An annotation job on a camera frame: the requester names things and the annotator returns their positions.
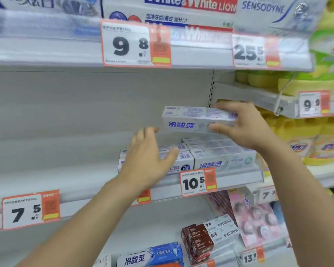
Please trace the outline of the white blue-swoosh toothpaste box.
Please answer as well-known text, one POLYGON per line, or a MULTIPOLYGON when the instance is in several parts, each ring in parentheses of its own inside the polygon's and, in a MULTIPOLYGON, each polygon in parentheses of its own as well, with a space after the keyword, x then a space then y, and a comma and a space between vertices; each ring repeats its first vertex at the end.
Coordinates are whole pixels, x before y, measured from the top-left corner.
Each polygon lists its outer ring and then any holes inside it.
POLYGON ((233 30, 249 34, 311 35, 328 0, 238 0, 233 30))

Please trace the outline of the white toothpaste carton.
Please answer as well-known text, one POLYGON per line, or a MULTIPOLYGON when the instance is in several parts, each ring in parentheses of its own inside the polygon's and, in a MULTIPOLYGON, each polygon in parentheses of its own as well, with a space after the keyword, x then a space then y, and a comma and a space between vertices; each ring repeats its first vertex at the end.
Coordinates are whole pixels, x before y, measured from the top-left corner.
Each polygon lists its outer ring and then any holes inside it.
POLYGON ((210 124, 233 126, 234 112, 211 107, 166 106, 162 113, 163 126, 172 132, 208 134, 210 124))

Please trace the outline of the stack of white toothpaste boxes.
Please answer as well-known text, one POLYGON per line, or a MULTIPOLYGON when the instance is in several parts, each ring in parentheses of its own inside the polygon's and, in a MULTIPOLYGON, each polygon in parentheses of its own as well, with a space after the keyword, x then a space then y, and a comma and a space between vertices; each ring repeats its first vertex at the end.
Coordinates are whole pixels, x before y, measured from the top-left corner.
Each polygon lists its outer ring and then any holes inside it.
POLYGON ((179 148, 179 155, 168 175, 209 167, 215 167, 220 172, 249 168, 254 165, 257 154, 237 145, 227 136, 201 135, 184 137, 180 143, 160 146, 160 158, 164 159, 174 146, 179 148))

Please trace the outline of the person's right forearm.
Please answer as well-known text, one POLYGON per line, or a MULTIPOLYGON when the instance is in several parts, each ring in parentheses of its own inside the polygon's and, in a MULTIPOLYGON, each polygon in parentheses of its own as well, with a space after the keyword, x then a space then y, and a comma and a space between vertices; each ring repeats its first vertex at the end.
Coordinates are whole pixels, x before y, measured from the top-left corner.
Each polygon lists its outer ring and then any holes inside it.
POLYGON ((257 139, 299 267, 334 267, 334 199, 300 157, 275 135, 257 139))

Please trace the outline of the perforated metal shelf upright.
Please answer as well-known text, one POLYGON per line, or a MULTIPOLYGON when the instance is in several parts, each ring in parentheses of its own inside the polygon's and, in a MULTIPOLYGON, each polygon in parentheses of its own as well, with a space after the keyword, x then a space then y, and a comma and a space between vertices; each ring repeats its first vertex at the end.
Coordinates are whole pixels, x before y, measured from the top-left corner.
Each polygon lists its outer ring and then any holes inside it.
POLYGON ((214 89, 214 76, 215 76, 215 70, 213 70, 212 73, 212 79, 211 79, 211 85, 210 85, 210 90, 209 90, 209 97, 208 97, 208 105, 207 107, 211 107, 212 100, 213 100, 213 89, 214 89))

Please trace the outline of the white grey toothpaste box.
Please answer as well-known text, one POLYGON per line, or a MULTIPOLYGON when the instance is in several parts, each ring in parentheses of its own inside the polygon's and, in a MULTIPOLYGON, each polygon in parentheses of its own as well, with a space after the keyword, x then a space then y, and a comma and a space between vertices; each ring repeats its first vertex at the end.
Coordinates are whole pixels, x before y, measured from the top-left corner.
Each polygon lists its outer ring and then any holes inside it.
POLYGON ((101 0, 0 0, 0 9, 102 18, 101 0))

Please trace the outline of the person's left hand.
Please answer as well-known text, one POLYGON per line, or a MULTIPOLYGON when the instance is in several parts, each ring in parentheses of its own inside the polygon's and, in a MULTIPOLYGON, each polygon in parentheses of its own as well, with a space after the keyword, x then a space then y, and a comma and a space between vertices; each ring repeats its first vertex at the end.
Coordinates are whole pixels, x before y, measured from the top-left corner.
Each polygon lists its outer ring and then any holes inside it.
POLYGON ((141 128, 131 138, 118 177, 138 190, 151 188, 167 175, 158 169, 158 127, 141 128))

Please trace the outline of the small white box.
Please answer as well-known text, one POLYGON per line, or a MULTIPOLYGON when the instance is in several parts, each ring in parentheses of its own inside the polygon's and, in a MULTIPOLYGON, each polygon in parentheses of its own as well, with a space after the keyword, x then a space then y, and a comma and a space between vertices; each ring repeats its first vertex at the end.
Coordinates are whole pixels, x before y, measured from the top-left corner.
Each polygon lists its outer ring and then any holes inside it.
POLYGON ((111 267, 111 255, 101 253, 92 267, 111 267))

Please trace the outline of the brown white toothpaste box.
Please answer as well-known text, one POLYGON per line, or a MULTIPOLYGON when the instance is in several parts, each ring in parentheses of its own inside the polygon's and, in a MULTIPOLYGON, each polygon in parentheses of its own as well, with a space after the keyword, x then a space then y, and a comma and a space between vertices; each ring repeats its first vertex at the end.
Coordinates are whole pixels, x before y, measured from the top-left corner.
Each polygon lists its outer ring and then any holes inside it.
POLYGON ((193 240, 195 240, 196 238, 199 238, 205 234, 213 233, 214 231, 217 231, 230 225, 236 226, 232 218, 228 214, 226 214, 205 221, 204 223, 201 224, 192 224, 182 228, 181 238, 183 242, 188 241, 189 243, 192 243, 193 240))
POLYGON ((238 227, 230 225, 193 239, 188 249, 190 263, 195 265, 231 251, 239 235, 238 227))

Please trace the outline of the small pink printed pack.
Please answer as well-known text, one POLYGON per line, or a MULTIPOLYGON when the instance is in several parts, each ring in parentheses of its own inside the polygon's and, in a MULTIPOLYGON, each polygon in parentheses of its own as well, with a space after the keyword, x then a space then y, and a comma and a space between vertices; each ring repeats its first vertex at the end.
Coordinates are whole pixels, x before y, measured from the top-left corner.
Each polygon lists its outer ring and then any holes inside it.
POLYGON ((229 215, 234 222, 236 221, 230 199, 226 192, 208 193, 204 195, 204 198, 215 217, 229 215))

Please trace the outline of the row of yellow detergent pouches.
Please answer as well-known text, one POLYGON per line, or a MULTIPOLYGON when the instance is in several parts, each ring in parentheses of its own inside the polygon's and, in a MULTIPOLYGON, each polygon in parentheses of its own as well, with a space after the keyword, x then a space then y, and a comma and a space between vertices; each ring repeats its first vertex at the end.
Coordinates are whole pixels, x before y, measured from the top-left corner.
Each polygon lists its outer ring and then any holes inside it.
POLYGON ((291 119, 257 109, 274 134, 286 142, 305 165, 334 162, 334 116, 291 119))

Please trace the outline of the person's left forearm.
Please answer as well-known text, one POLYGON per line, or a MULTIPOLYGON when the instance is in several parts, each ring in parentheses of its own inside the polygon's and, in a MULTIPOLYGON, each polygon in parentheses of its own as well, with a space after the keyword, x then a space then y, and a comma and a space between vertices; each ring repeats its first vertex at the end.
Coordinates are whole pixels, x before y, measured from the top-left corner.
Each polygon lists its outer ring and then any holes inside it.
POLYGON ((15 267, 92 267, 131 204, 156 182, 147 175, 119 174, 15 267))

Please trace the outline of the large white orange price tag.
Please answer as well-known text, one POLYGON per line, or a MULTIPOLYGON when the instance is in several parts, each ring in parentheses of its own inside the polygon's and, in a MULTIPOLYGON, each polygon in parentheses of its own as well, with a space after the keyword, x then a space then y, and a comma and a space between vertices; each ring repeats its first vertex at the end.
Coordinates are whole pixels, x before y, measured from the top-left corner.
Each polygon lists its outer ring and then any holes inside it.
POLYGON ((172 67, 169 27, 101 19, 100 30, 105 67, 172 67))

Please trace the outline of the large pink printed pack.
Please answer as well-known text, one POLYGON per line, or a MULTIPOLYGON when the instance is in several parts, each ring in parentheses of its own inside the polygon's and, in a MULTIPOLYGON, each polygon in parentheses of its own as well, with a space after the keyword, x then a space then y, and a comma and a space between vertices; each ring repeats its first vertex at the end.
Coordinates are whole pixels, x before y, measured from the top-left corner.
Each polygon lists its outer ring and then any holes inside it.
POLYGON ((230 189, 227 193, 246 249, 288 237, 285 222, 277 218, 270 203, 252 205, 236 189, 230 189))

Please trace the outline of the green yellow wrapped pack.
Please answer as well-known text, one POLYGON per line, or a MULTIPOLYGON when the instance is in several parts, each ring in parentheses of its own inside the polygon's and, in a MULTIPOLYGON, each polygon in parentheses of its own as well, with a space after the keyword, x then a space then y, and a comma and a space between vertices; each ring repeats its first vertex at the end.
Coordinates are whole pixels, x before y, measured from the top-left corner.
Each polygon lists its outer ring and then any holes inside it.
POLYGON ((311 52, 315 56, 311 80, 334 80, 334 0, 328 0, 317 30, 311 37, 311 52))

